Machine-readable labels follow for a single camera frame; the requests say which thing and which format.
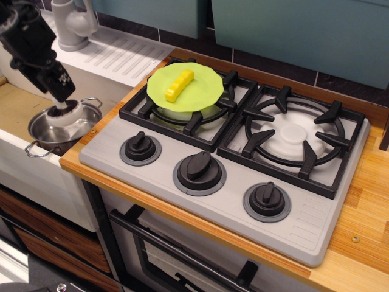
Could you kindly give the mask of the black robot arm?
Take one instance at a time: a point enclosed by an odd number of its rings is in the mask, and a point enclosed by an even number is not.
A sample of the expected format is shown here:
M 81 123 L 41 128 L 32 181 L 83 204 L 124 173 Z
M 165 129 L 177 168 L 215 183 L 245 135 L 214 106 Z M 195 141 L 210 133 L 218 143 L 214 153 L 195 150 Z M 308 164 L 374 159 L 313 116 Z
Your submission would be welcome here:
M 41 92 L 65 102 L 75 85 L 52 49 L 56 35 L 28 1 L 1 1 L 1 43 L 18 70 Z

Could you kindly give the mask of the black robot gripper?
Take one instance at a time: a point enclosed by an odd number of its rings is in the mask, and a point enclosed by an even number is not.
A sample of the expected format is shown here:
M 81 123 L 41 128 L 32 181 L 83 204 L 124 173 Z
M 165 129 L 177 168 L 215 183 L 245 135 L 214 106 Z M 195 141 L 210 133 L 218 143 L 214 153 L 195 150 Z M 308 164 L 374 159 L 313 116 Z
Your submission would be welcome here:
M 40 9 L 1 9 L 1 43 L 17 69 L 43 93 L 65 102 L 75 85 L 52 49 L 55 34 Z

